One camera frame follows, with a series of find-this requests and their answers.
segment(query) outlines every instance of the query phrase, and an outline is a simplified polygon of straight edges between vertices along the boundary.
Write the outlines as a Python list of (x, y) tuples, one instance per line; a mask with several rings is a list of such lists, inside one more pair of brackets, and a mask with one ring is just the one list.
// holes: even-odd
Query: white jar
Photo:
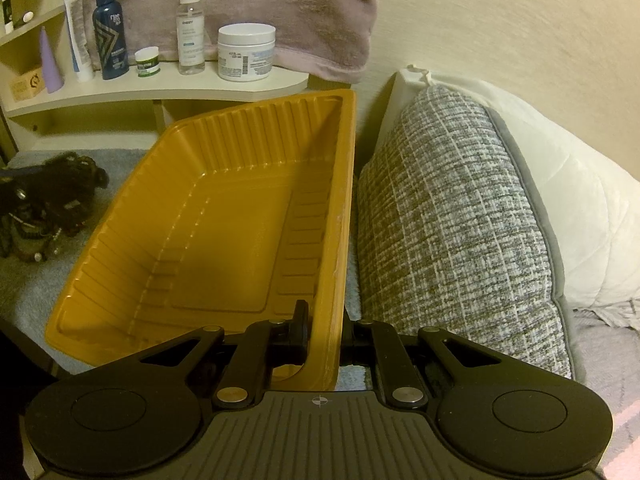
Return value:
[(218, 30), (218, 75), (227, 81), (256, 81), (269, 75), (276, 28), (234, 23)]

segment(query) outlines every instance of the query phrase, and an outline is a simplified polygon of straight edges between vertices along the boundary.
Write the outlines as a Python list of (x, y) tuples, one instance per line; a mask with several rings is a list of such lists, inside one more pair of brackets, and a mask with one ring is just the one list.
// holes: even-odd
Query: beige wall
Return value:
[(640, 0), (379, 0), (361, 157), (407, 64), (497, 84), (640, 178)]

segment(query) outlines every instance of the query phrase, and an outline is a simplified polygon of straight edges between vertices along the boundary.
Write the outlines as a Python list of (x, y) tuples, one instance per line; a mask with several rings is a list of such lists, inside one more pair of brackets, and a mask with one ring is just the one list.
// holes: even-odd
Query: white pillow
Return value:
[(493, 108), (507, 124), (558, 238), (569, 306), (594, 308), (640, 297), (640, 182), (520, 98), (481, 80), (401, 70), (376, 147), (398, 112), (429, 82)]

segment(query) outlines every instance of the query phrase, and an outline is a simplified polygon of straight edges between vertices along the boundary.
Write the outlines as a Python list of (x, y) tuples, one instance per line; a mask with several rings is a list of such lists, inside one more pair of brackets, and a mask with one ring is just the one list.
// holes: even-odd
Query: plaid cushion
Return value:
[(572, 377), (554, 266), (520, 173), (481, 105), (421, 92), (362, 170), (362, 315), (439, 326)]

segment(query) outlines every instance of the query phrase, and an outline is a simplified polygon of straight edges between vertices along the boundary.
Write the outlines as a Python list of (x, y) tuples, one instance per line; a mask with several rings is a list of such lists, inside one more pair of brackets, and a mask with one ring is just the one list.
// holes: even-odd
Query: yellow plastic tray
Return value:
[(355, 97), (298, 94), (179, 121), (126, 181), (71, 272), (46, 341), (101, 365), (203, 325), (242, 332), (307, 300), (306, 364), (334, 387)]

